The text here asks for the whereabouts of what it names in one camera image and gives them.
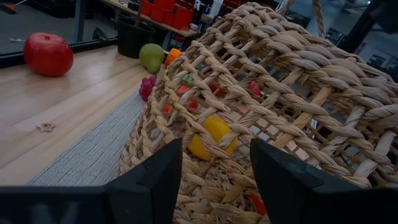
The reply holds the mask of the orange fruit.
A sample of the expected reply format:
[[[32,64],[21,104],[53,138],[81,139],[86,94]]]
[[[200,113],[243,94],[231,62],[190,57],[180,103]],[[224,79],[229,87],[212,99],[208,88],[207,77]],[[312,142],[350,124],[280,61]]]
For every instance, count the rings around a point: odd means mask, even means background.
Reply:
[[[168,67],[175,59],[177,59],[182,52],[179,49],[172,48],[165,59],[165,67]]]

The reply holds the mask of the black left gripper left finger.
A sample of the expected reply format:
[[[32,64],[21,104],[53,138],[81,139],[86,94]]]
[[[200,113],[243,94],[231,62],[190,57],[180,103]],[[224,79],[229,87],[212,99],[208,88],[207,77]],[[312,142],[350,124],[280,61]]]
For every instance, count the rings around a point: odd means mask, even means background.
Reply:
[[[0,224],[171,224],[182,141],[95,187],[0,187]]]

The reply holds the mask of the purple grape bunch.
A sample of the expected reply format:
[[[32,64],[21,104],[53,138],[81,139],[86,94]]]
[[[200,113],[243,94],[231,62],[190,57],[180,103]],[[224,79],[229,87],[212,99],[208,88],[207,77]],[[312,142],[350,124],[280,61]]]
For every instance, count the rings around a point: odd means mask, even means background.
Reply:
[[[149,96],[152,92],[153,87],[157,81],[157,77],[155,75],[151,75],[149,77],[144,77],[142,79],[142,83],[140,85],[139,94],[144,101],[148,101]]]

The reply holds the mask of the red storage bin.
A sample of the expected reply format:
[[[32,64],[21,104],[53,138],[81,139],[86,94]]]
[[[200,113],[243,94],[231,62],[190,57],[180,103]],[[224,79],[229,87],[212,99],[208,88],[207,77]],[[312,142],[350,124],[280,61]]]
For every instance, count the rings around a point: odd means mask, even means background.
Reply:
[[[149,17],[151,15],[153,8],[154,8],[154,4],[152,2],[150,2],[149,0],[142,0],[141,14]]]
[[[153,6],[150,14],[150,18],[154,21],[163,23],[166,11],[158,8],[157,6]]]
[[[175,18],[172,26],[178,30],[189,30],[193,18],[193,6],[176,6]]]

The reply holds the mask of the grey woven placemat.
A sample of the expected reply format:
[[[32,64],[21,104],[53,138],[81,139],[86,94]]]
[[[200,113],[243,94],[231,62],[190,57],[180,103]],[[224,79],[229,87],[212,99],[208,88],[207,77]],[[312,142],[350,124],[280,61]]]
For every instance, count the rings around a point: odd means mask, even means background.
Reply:
[[[61,153],[28,184],[31,186],[92,186],[113,180],[122,148],[144,106],[133,93],[94,128]]]

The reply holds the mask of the green plant in black pot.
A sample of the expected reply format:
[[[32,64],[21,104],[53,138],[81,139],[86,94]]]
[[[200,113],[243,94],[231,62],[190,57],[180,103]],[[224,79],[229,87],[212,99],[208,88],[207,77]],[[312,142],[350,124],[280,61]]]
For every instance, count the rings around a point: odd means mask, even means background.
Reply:
[[[118,28],[118,52],[126,57],[139,58],[139,51],[145,44],[151,42],[154,38],[155,30],[141,22],[142,3],[144,0],[138,0],[137,16],[119,17],[117,21]]]

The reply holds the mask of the red apple with yellow patch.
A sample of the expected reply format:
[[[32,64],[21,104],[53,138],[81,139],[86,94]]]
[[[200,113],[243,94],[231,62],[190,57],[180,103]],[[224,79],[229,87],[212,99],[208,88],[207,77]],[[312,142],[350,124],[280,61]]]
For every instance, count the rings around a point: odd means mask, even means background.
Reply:
[[[24,60],[31,71],[45,77],[62,77],[72,67],[73,51],[58,35],[37,32],[25,41]]]

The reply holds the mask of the green pear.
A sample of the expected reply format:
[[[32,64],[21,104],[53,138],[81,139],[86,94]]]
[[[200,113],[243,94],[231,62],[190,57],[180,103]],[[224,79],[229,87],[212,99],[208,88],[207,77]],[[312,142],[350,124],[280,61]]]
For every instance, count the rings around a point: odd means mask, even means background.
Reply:
[[[157,44],[145,44],[139,51],[139,60],[149,73],[155,75],[159,72],[164,61],[164,51]]]

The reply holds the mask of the small red tomato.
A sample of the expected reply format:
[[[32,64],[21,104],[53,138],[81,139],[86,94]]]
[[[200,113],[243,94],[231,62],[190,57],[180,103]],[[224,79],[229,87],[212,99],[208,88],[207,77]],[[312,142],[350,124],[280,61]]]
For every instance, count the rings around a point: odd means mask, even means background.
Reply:
[[[177,90],[177,93],[185,93],[190,89],[189,86],[186,85],[181,85],[179,89]],[[166,105],[164,106],[164,113],[168,113],[171,110],[172,106],[171,105]],[[195,111],[198,108],[198,102],[197,101],[191,101],[189,103],[189,108]]]

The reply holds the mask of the yellow bell pepper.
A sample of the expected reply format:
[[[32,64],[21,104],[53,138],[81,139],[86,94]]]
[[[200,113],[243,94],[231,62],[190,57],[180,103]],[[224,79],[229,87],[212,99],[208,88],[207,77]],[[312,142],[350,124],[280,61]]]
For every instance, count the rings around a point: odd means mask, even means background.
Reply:
[[[210,115],[204,122],[204,128],[208,131],[212,138],[212,143],[219,143],[221,139],[231,134],[232,130],[219,116]],[[238,145],[237,138],[224,150],[229,156],[233,155]],[[195,134],[188,145],[188,150],[197,158],[208,161],[212,153],[209,152],[210,143],[204,143],[198,134]]]

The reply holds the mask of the grey table leg frame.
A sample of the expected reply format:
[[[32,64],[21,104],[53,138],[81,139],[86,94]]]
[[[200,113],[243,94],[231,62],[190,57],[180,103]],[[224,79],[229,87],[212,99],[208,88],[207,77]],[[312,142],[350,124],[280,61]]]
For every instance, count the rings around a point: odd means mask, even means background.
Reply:
[[[75,1],[75,34],[74,38],[76,42],[83,40],[83,32],[85,25],[85,12],[86,12],[86,0]]]

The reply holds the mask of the black frame clamp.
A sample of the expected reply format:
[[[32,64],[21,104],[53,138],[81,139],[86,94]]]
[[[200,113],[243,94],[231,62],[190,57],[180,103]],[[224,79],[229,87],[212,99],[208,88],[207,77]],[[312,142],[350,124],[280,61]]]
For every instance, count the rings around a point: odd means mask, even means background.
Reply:
[[[101,27],[96,27],[93,31],[93,40],[100,40],[107,42],[109,40],[108,36],[106,35],[105,31]]]

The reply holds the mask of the woven straw basket with handles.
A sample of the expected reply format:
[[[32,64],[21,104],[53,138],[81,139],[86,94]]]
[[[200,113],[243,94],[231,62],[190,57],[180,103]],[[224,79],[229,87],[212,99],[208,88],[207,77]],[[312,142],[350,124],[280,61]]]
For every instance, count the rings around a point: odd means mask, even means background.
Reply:
[[[261,95],[249,89],[252,81]],[[214,83],[227,92],[223,98],[212,93]],[[177,93],[181,85],[190,89]],[[198,102],[195,111],[191,101]],[[232,130],[219,143],[204,128],[210,115]],[[208,161],[188,150],[195,134],[210,143]],[[175,138],[183,160],[174,223],[269,224],[249,158],[254,138],[362,189],[398,187],[398,83],[289,22],[283,10],[247,2],[166,68],[121,153],[118,174]],[[234,138],[229,156],[224,150]]]

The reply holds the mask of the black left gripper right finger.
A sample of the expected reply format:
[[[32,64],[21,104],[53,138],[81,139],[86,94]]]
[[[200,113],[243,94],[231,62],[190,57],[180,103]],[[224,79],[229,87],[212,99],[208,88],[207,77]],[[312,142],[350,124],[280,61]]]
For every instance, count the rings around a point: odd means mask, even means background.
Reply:
[[[272,224],[398,224],[398,188],[362,189],[262,139],[250,157]]]

